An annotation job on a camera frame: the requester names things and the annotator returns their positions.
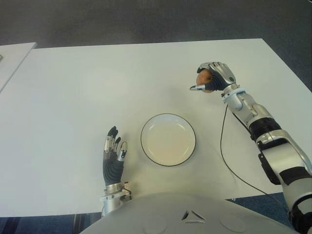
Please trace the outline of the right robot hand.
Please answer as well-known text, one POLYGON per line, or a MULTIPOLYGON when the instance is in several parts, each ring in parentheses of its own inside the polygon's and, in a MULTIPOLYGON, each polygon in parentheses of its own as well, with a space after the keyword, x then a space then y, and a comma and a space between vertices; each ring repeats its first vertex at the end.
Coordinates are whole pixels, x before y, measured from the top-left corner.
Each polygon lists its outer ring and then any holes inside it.
POLYGON ((234 74, 222 62, 202 63, 197 69, 197 73, 200 74, 202 71, 208 71, 210 73, 210 81, 191 86, 191 91, 223 91, 228 86, 236 83, 234 74))

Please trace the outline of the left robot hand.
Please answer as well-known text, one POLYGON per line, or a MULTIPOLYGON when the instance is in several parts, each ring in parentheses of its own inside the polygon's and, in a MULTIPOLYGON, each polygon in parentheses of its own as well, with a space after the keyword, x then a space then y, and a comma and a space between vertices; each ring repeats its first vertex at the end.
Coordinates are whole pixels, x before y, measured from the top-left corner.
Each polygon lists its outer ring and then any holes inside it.
POLYGON ((119 143, 121 137, 118 137, 118 129, 113 126, 105 139, 103 149, 102 173, 106 186, 117 184, 121 182, 123 174, 124 161, 128 151, 128 144, 126 141, 119 143))

